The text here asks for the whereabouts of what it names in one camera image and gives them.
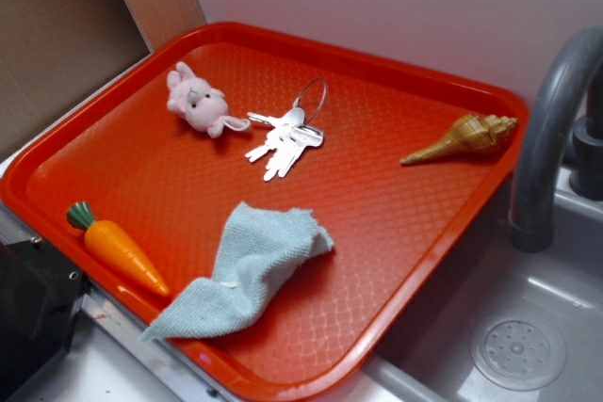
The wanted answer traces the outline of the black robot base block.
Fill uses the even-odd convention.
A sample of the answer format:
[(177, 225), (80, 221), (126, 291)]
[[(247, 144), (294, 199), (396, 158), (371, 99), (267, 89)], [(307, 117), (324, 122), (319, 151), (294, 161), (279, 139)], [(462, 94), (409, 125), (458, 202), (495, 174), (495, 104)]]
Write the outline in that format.
[(84, 272), (40, 237), (1, 246), (3, 401), (69, 354), (87, 286)]

